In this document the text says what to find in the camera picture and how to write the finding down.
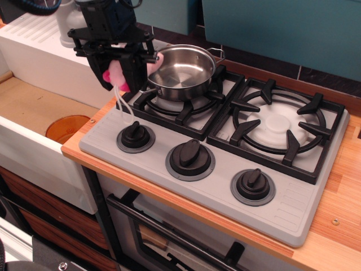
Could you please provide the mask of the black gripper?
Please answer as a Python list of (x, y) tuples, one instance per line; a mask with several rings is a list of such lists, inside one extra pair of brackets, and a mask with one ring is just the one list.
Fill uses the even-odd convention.
[(131, 93), (142, 90), (147, 82), (146, 63), (159, 60), (153, 47), (153, 35), (137, 27), (135, 9), (142, 1), (75, 1), (86, 26), (71, 29), (77, 56), (86, 57), (101, 86), (110, 91), (103, 73), (110, 60), (120, 59), (122, 73)]

